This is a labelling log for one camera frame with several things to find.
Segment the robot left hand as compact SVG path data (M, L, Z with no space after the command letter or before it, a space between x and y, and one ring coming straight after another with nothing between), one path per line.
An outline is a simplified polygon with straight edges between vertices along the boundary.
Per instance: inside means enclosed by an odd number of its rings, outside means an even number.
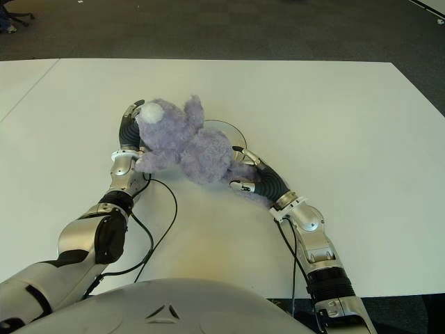
M134 102L122 116L119 128L119 142L122 150L139 151L147 149L146 144L140 137L140 130L136 121L136 116L140 113L140 108L144 103L144 100Z

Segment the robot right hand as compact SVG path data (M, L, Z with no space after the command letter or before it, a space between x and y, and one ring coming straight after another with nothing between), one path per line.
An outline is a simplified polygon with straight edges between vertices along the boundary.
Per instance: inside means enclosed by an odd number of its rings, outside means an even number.
M285 181L255 153L240 146L233 146L232 149L247 157L261 178L259 182L231 180L229 186L232 189L265 197L276 210L284 209L296 199L295 193L290 191Z

